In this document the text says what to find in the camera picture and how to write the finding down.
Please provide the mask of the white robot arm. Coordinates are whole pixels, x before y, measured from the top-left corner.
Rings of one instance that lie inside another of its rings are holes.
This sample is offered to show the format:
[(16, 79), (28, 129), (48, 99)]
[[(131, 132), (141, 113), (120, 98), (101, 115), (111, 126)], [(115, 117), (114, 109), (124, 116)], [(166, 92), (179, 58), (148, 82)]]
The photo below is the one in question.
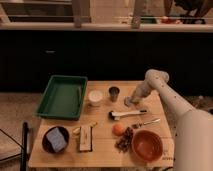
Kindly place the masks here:
[(197, 109), (169, 85), (169, 74), (149, 69), (131, 95), (139, 102), (156, 90), (177, 117), (174, 171), (213, 171), (213, 115)]

